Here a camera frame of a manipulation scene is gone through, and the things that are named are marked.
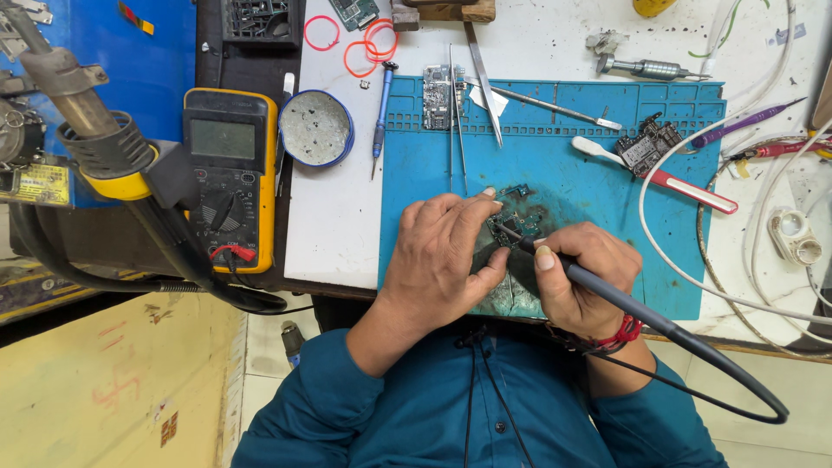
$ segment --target green wire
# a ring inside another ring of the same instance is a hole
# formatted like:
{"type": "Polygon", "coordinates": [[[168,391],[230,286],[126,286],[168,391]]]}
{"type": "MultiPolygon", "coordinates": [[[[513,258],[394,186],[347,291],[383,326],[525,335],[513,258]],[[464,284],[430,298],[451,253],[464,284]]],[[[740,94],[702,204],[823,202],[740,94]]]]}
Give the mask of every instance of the green wire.
{"type": "MultiPolygon", "coordinates": [[[[771,7],[771,5],[769,4],[769,0],[763,0],[763,2],[765,3],[765,9],[766,10],[771,7]]],[[[734,11],[731,12],[730,22],[728,23],[728,31],[726,31],[725,37],[722,38],[722,41],[720,42],[720,45],[717,48],[721,48],[723,45],[725,45],[726,41],[728,40],[728,36],[730,36],[730,31],[731,31],[731,29],[734,28],[734,19],[736,18],[737,10],[740,9],[740,3],[742,3],[742,0],[737,2],[736,6],[734,7],[734,11]]],[[[711,56],[710,52],[708,52],[705,55],[699,55],[699,54],[693,53],[691,51],[687,51],[687,54],[690,55],[691,57],[694,57],[694,58],[708,58],[708,57],[711,56]]]]}

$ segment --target blue silicone mat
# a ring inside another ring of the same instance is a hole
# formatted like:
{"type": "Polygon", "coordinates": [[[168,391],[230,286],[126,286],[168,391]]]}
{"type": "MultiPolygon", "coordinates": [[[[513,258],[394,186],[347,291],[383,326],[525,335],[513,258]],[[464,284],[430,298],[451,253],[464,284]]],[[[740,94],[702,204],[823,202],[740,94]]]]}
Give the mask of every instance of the blue silicone mat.
{"type": "MultiPolygon", "coordinates": [[[[531,192],[500,198],[503,210],[521,217],[541,213],[544,233],[581,221],[594,222],[633,245],[644,267],[632,295],[673,320],[699,317],[701,291],[680,278],[653,251],[638,220],[641,179],[612,162],[573,149],[576,135],[599,142],[612,151],[620,135],[635,136],[645,117],[662,112],[659,123],[672,122],[684,137],[722,119],[726,101],[718,82],[530,82],[492,80],[512,89],[594,117],[621,123],[619,132],[573,117],[509,99],[500,117],[503,148],[499,148],[488,113],[468,98],[463,103],[463,143],[468,169],[468,195],[486,187],[501,190],[528,184],[531,192]]],[[[393,253],[399,215],[410,203],[448,192],[448,131],[424,130],[421,77],[398,76],[388,101],[384,143],[379,288],[393,253]]],[[[676,154],[662,168],[703,187],[717,168],[719,145],[696,154],[676,154]]],[[[462,161],[456,133],[453,140],[453,191],[464,197],[462,161]]],[[[653,236],[665,252],[693,277],[702,278],[704,265],[696,247],[696,202],[667,189],[651,186],[646,216],[653,236]]],[[[711,214],[706,210],[704,231],[711,214]]],[[[480,232],[473,269],[497,248],[486,227],[480,232]]],[[[509,272],[497,289],[472,313],[542,317],[536,299],[532,259],[522,251],[509,257],[509,272]]]]}

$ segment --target hand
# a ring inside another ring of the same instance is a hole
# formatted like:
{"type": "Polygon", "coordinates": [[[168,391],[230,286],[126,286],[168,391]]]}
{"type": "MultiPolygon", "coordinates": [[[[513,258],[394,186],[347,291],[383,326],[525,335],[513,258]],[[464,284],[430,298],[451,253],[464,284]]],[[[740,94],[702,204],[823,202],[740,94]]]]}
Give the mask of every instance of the hand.
{"type": "Polygon", "coordinates": [[[641,255],[631,246],[590,222],[553,232],[535,241],[534,271],[540,304],[558,328],[581,338],[604,340],[621,328],[624,312],[578,284],[572,284],[553,252],[577,258],[579,265],[629,294],[641,272],[641,255]]]}
{"type": "Polygon", "coordinates": [[[467,200],[444,193],[402,212],[399,239],[376,302],[417,340],[465,315],[506,276],[506,247],[470,274],[480,227],[502,206],[493,201],[494,193],[488,188],[467,200]]]}
{"type": "Polygon", "coordinates": [[[494,193],[488,188],[468,200],[444,193],[404,208],[384,285],[346,336],[362,371],[381,377],[411,346],[465,315],[506,276],[506,247],[470,274],[480,227],[502,205],[493,201],[494,193]]]}

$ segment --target yellow multimeter case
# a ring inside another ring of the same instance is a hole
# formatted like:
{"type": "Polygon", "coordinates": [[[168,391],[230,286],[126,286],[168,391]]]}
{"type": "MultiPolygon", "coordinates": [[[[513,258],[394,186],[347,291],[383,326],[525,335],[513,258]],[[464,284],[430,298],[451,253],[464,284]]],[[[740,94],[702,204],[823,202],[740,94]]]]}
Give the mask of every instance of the yellow multimeter case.
{"type": "Polygon", "coordinates": [[[188,219],[213,257],[214,270],[261,273],[275,243],[277,105],[262,94],[195,87],[185,94],[184,147],[200,183],[201,204],[188,219]],[[254,251],[250,261],[230,246],[254,251]]]}

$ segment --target yellow wall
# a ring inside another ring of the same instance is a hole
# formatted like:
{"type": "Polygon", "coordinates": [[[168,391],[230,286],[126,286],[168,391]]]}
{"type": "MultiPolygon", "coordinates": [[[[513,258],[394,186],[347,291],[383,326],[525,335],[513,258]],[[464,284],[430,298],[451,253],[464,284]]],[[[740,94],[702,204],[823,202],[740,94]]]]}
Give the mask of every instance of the yellow wall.
{"type": "Polygon", "coordinates": [[[0,348],[0,466],[227,466],[244,315],[205,294],[152,293],[0,348]]]}

